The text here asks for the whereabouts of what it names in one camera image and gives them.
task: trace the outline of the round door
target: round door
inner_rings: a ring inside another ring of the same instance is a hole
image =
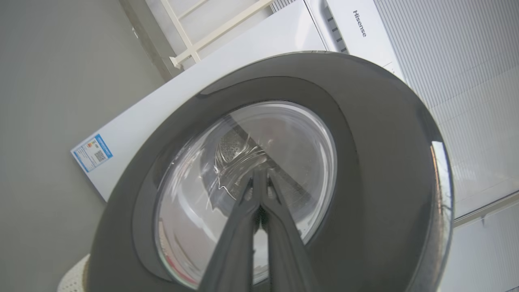
[[[323,291],[436,290],[452,183],[434,120],[386,70],[305,52],[232,72],[156,129],[108,202],[89,291],[195,290],[258,167],[279,181]],[[261,230],[253,281],[269,290]]]

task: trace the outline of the brand name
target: brand name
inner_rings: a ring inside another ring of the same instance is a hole
[[[362,37],[366,37],[366,30],[364,30],[364,26],[362,26],[362,22],[360,21],[360,16],[357,10],[353,12],[355,14],[355,20],[357,20],[357,24],[359,25],[360,32],[362,33]]]

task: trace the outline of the qr code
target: qr code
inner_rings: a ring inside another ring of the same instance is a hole
[[[98,159],[99,162],[106,159],[106,156],[104,156],[104,153],[102,150],[97,151],[94,155]]]

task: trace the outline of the gray floor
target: gray floor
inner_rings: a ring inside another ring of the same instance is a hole
[[[0,2],[0,291],[56,291],[104,202],[69,150],[162,84],[117,0]]]

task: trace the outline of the black plastic tool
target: black plastic tool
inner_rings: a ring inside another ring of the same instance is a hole
[[[319,291],[275,174],[259,168],[244,176],[247,177],[242,180],[242,195],[229,216],[198,290],[251,291],[253,235],[262,227],[268,234],[270,290]]]

